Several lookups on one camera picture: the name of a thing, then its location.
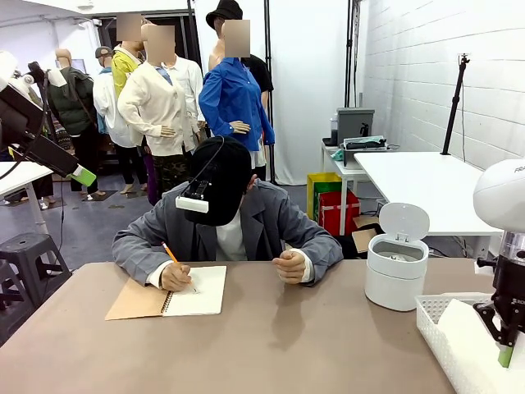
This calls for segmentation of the grey tray bin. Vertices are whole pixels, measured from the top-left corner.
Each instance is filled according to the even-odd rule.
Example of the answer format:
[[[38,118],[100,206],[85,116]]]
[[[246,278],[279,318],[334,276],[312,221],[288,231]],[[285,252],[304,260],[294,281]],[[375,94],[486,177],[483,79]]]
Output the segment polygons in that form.
[[[387,140],[382,135],[346,138],[340,143],[340,148],[343,151],[343,165],[350,169],[357,166],[354,160],[356,153],[385,151]]]

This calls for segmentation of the person's right forearm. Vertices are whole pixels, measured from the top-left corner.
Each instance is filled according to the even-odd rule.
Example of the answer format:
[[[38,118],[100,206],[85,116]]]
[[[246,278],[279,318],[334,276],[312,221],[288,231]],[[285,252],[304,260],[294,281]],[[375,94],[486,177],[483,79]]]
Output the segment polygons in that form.
[[[160,289],[160,276],[167,266],[167,255],[147,241],[135,238],[116,240],[112,246],[116,263],[142,285]]]

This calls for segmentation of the white paper stack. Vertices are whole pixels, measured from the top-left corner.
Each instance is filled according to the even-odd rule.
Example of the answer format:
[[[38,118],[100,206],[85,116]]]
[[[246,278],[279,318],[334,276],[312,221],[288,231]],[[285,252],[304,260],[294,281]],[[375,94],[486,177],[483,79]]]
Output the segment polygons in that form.
[[[508,368],[500,352],[451,351],[448,372],[458,394],[525,394],[525,353],[516,352]]]

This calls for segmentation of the orange pencil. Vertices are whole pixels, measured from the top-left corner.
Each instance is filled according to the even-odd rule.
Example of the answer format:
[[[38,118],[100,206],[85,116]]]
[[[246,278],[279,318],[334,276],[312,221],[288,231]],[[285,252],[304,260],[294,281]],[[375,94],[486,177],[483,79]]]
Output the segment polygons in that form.
[[[167,254],[170,256],[172,262],[175,264],[175,266],[177,266],[178,268],[182,269],[183,267],[183,264],[180,263],[175,255],[171,252],[171,250],[169,249],[169,247],[167,246],[167,244],[165,242],[162,242],[162,247],[164,248],[164,250],[167,252]],[[193,290],[193,292],[198,292],[197,291],[197,288],[195,286],[195,284],[193,283],[192,280],[189,281],[189,288]]]

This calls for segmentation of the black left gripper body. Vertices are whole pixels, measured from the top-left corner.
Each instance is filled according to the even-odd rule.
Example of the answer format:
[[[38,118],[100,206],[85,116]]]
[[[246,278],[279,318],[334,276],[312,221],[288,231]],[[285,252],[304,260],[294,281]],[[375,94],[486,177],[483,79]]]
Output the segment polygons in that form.
[[[24,135],[42,135],[43,110],[14,87],[0,92],[0,136],[2,144],[25,147]]]

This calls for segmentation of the large white table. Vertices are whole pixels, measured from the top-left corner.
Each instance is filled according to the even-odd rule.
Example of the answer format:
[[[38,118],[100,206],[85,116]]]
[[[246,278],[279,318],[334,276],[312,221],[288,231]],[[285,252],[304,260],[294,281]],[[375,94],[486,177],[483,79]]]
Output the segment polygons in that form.
[[[473,257],[485,259],[492,239],[502,234],[475,214],[480,169],[437,152],[357,153],[355,159],[388,202],[427,212],[429,236],[472,237]]]

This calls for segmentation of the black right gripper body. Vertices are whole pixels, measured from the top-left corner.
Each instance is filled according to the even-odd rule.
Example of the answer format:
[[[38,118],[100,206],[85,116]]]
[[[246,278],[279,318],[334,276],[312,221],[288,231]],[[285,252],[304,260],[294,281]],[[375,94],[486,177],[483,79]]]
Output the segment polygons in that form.
[[[525,265],[500,255],[493,279],[495,293],[491,297],[502,319],[511,319],[516,309],[525,309]]]

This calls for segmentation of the mannequin in black t-shirt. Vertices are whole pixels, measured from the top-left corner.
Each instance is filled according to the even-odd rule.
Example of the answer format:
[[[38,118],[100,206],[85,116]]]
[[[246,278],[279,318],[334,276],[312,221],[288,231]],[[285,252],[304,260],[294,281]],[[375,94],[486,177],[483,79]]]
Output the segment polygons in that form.
[[[208,69],[212,70],[216,65],[218,65],[222,58],[224,58],[225,54],[225,48],[224,48],[224,40],[223,40],[223,34],[222,34],[222,26],[224,24],[224,20],[217,18],[215,20],[215,28],[217,34],[217,43],[215,47],[212,49],[211,54],[208,57]],[[272,79],[269,73],[269,70],[267,69],[266,63],[260,59],[259,57],[256,57],[255,55],[251,54],[250,57],[243,57],[241,58],[242,63],[246,68],[250,70],[250,72],[253,75],[253,78],[257,81],[259,88],[261,90],[261,101],[262,105],[264,107],[264,110],[266,113],[268,113],[268,100],[270,93],[274,90]],[[253,171],[257,175],[259,179],[262,181],[266,180],[266,154],[263,152],[263,141],[259,141],[259,151],[257,153],[252,153],[252,166]]]

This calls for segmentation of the mannequin in dark green vest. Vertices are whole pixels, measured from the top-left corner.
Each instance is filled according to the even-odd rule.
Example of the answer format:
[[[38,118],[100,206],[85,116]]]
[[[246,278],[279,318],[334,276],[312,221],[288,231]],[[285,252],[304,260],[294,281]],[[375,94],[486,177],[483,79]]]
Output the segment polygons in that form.
[[[71,53],[64,48],[55,50],[58,69],[66,85],[49,84],[48,100],[54,116],[71,138],[75,156],[80,164],[93,173],[98,170],[98,124],[94,107],[92,79],[71,66]]]

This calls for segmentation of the grey box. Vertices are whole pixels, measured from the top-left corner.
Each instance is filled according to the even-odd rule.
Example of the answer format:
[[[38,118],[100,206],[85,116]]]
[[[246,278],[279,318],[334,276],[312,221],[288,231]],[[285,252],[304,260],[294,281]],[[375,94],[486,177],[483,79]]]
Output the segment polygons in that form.
[[[362,137],[360,129],[363,122],[369,125],[370,135],[374,113],[375,110],[369,108],[338,108],[338,144],[346,138]]]

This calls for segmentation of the white lidded trash bin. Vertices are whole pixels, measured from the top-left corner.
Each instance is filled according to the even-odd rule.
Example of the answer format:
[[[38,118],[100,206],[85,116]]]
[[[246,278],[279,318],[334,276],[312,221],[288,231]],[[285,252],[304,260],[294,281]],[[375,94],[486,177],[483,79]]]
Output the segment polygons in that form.
[[[429,248],[422,241],[430,228],[427,212],[413,204],[382,207],[383,232],[368,243],[365,296],[383,308],[409,312],[422,295]]]

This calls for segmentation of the spiral notebook with kraft cover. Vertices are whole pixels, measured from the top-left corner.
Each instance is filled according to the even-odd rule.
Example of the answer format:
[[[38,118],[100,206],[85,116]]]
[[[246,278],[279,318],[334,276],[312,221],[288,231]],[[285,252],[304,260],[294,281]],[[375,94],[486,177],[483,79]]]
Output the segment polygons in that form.
[[[105,319],[174,317],[219,314],[226,280],[226,267],[197,267],[191,271],[196,290],[163,291],[141,286],[129,279]]]

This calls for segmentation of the black plastic stool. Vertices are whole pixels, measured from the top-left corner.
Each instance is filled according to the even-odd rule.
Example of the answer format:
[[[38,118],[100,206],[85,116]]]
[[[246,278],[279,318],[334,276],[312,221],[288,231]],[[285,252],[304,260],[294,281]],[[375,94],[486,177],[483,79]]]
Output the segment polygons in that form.
[[[36,309],[71,277],[49,234],[25,233],[3,242],[0,260],[16,270],[17,279]]]

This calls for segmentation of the black metal stool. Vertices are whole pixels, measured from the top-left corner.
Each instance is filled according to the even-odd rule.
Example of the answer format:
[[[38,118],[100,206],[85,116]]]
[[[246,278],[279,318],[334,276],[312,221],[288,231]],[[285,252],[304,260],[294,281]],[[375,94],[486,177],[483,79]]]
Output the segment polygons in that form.
[[[34,305],[10,264],[0,261],[0,347],[34,312]]]

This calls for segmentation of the white paper sheet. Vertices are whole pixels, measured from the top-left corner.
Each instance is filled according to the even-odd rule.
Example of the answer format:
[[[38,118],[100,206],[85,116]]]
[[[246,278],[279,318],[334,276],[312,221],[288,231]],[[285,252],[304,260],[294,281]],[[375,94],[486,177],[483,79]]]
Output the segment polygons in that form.
[[[500,348],[474,308],[452,299],[437,324],[454,358],[468,368],[494,372],[501,369]]]

